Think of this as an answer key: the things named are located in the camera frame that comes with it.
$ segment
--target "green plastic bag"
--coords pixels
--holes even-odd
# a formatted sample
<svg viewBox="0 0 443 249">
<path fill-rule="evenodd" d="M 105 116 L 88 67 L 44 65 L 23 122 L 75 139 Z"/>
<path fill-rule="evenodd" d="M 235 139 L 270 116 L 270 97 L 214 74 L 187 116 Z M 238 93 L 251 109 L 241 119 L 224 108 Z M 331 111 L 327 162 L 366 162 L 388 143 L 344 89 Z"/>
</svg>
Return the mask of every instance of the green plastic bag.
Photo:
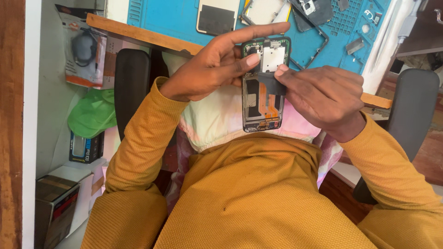
<svg viewBox="0 0 443 249">
<path fill-rule="evenodd" d="M 116 126 L 114 89 L 91 89 L 72 109 L 68 125 L 75 135 L 89 139 Z"/>
</svg>

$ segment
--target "fingernail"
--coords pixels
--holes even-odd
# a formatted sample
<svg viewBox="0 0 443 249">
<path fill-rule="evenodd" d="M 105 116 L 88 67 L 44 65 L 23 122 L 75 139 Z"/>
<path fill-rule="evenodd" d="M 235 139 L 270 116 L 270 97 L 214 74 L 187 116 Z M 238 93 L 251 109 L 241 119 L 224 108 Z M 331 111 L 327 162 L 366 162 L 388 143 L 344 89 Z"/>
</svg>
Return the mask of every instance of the fingernail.
<svg viewBox="0 0 443 249">
<path fill-rule="evenodd" d="M 283 75 L 284 74 L 284 72 L 282 71 L 282 70 L 277 70 L 275 73 L 274 73 L 274 76 L 281 76 L 281 75 Z"/>
<path fill-rule="evenodd" d="M 248 66 L 252 66 L 257 64 L 260 61 L 260 54 L 254 54 L 253 56 L 250 56 L 249 58 L 246 59 L 246 64 L 248 64 Z"/>
<path fill-rule="evenodd" d="M 283 72 L 288 71 L 289 67 L 287 65 L 281 64 L 278 66 L 278 70 L 282 70 Z"/>
</svg>

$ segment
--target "packaged earphones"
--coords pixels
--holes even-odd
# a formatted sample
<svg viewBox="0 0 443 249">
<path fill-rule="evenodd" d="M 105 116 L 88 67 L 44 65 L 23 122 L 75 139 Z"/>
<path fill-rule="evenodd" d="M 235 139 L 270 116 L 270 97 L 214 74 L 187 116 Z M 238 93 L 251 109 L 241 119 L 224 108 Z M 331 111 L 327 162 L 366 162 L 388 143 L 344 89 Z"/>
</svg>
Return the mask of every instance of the packaged earphones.
<svg viewBox="0 0 443 249">
<path fill-rule="evenodd" d="M 65 37 L 66 81 L 86 87 L 103 86 L 107 36 L 86 24 L 88 13 L 103 11 L 56 4 Z"/>
</svg>

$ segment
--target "wooden desk edge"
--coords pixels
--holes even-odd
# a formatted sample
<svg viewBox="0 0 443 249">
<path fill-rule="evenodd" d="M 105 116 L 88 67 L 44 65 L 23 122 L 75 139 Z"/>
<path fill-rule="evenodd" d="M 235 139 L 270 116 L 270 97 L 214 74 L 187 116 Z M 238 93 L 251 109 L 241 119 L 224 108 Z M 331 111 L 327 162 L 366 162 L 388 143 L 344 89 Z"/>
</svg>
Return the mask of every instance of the wooden desk edge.
<svg viewBox="0 0 443 249">
<path fill-rule="evenodd" d="M 175 51 L 187 51 L 191 55 L 196 55 L 203 48 L 203 46 L 195 43 L 190 43 L 178 38 L 117 22 L 91 13 L 88 13 L 86 23 L 91 27 L 104 31 L 105 33 L 111 32 Z"/>
<path fill-rule="evenodd" d="M 180 40 L 178 38 L 152 32 L 143 28 L 120 23 L 91 13 L 88 13 L 86 23 L 89 26 L 94 27 L 100 31 L 103 31 L 104 33 L 107 33 L 112 37 L 127 40 L 129 42 L 133 42 L 142 46 L 153 47 L 156 49 L 165 47 L 171 51 L 179 51 L 178 53 L 182 52 L 181 56 L 185 55 L 183 51 L 187 51 L 191 55 L 196 55 L 203 48 L 203 46 L 195 43 L 190 43 L 187 41 Z M 363 93 L 361 100 L 365 102 L 366 103 L 365 106 L 368 107 L 389 109 L 392 105 L 392 100 L 371 95 L 368 93 Z"/>
</svg>

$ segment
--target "cardboard box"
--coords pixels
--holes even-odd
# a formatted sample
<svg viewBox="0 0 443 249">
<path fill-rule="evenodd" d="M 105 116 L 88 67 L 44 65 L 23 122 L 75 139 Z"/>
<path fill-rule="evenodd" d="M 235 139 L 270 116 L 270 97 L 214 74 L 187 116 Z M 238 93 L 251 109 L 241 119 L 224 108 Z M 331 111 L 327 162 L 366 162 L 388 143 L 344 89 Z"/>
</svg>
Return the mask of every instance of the cardboard box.
<svg viewBox="0 0 443 249">
<path fill-rule="evenodd" d="M 89 217 L 89 202 L 91 200 L 92 179 L 94 175 L 91 170 L 88 169 L 76 169 L 66 166 L 57 168 L 50 172 L 49 175 L 80 183 L 77 205 L 75 206 L 71 228 L 67 235 L 69 236 Z"/>
<path fill-rule="evenodd" d="M 76 136 L 71 131 L 71 144 L 69 149 L 69 161 L 90 164 L 103 156 L 103 143 L 105 132 L 92 139 Z"/>
<path fill-rule="evenodd" d="M 53 249 L 70 232 L 80 184 L 53 175 L 35 182 L 34 248 Z"/>
</svg>

